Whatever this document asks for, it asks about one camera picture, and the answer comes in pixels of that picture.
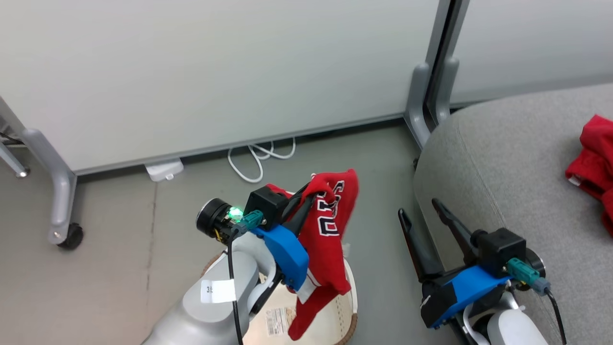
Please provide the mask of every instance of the green led light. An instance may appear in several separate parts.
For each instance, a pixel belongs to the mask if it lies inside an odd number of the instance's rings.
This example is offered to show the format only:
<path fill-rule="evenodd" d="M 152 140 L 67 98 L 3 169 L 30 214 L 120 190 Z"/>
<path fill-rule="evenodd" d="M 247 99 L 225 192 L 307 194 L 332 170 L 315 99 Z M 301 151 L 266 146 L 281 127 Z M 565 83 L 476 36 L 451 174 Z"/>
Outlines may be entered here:
<path fill-rule="evenodd" d="M 230 207 L 229 215 L 243 215 L 243 211 L 241 211 L 238 207 Z"/>
<path fill-rule="evenodd" d="M 243 218 L 243 211 L 238 207 L 230 207 L 230 210 L 228 211 L 228 217 L 233 219 L 235 222 L 238 222 Z"/>

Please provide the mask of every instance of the white cable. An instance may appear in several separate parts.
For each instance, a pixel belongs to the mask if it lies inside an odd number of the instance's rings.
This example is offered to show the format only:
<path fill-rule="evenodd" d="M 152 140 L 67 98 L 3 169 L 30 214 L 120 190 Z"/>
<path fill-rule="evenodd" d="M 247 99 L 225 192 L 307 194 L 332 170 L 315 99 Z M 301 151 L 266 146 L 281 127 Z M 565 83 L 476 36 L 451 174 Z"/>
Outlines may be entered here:
<path fill-rule="evenodd" d="M 255 179 L 250 179 L 249 177 L 246 177 L 242 172 L 240 172 L 238 170 L 238 168 L 234 165 L 234 163 L 232 162 L 232 149 L 228 150 L 228 163 L 230 163 L 230 166 L 232 167 L 232 169 L 234 169 L 234 171 L 245 181 L 252 183 L 252 184 L 256 184 L 258 182 L 260 182 L 262 180 L 262 178 L 264 177 L 264 168 L 262 167 L 262 161 L 263 160 L 267 160 L 270 157 L 275 157 L 277 159 L 280 160 L 287 160 L 292 158 L 292 156 L 294 155 L 294 153 L 296 152 L 296 138 L 292 138 L 292 151 L 289 152 L 288 155 L 280 155 L 278 153 L 275 153 L 275 144 L 271 141 L 270 142 L 270 150 L 267 150 L 259 145 L 247 145 L 247 148 L 249 148 L 249 151 L 251 152 L 251 155 L 253 156 L 253 159 L 256 160 L 257 163 L 257 168 L 260 170 L 260 175 L 255 178 Z M 253 150 L 254 148 L 260 150 L 261 152 L 264 152 L 265 155 L 263 156 L 258 156 L 256 154 L 256 152 Z"/>

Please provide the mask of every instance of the teal connector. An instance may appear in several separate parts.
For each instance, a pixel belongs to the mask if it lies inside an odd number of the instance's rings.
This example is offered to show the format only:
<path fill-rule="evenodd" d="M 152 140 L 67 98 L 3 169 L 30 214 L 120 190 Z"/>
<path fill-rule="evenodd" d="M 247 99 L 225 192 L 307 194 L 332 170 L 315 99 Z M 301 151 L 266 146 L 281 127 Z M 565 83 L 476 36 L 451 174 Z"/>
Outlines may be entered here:
<path fill-rule="evenodd" d="M 251 211 L 232 227 L 232 232 L 238 230 L 239 235 L 243 235 L 247 231 L 259 227 L 262 223 L 262 219 L 264 219 L 264 214 L 261 211 Z"/>
<path fill-rule="evenodd" d="M 545 295 L 545 289 L 551 287 L 549 281 L 545 278 L 541 278 L 537 270 L 518 258 L 510 259 L 509 262 L 506 263 L 506 269 L 511 277 L 527 284 L 541 296 Z"/>

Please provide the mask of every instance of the gray fabric chair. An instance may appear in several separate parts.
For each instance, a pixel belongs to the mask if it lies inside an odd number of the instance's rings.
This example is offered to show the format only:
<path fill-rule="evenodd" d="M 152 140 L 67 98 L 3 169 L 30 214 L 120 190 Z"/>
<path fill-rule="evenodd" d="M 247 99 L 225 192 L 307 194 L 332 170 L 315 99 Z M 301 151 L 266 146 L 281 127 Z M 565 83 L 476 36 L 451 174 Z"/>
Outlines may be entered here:
<path fill-rule="evenodd" d="M 470 106 L 428 140 L 414 179 L 446 269 L 462 264 L 430 200 L 471 230 L 506 227 L 543 259 L 570 344 L 613 344 L 613 238 L 604 207 L 564 176 L 594 114 L 613 118 L 613 84 L 535 93 Z M 550 344 L 560 338 L 549 300 L 518 294 Z"/>

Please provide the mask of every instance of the white label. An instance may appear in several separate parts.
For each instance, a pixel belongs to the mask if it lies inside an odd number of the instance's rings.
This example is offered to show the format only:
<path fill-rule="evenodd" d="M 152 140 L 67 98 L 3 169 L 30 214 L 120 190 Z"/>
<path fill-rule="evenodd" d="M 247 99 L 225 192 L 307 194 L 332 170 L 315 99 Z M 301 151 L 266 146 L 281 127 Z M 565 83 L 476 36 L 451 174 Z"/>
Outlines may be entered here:
<path fill-rule="evenodd" d="M 573 175 L 570 179 L 568 179 L 569 182 L 571 182 L 577 187 L 581 185 L 582 180 L 583 179 L 581 178 L 581 176 L 578 176 L 578 175 Z"/>
<path fill-rule="evenodd" d="M 294 308 L 275 308 L 266 311 L 266 327 L 268 336 L 278 336 L 287 333 L 289 325 L 296 318 Z"/>
<path fill-rule="evenodd" d="M 224 303 L 236 300 L 234 279 L 227 281 L 208 281 L 204 279 L 200 286 L 201 303 Z"/>

